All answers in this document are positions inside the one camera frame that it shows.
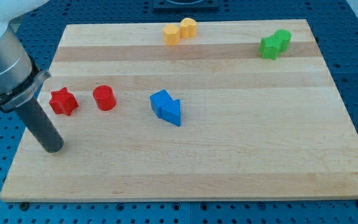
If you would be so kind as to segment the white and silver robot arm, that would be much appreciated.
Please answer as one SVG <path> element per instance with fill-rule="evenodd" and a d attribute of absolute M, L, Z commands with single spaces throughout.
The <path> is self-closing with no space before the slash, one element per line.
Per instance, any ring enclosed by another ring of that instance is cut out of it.
<path fill-rule="evenodd" d="M 33 98 L 36 90 L 51 77 L 39 71 L 9 23 L 48 0 L 0 1 L 0 110 L 12 111 Z"/>

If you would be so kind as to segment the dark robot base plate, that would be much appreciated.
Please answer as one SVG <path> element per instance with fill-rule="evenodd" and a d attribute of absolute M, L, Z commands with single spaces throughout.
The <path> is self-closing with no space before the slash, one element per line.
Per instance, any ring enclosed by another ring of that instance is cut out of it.
<path fill-rule="evenodd" d="M 152 0 L 153 11 L 219 9 L 220 0 Z"/>

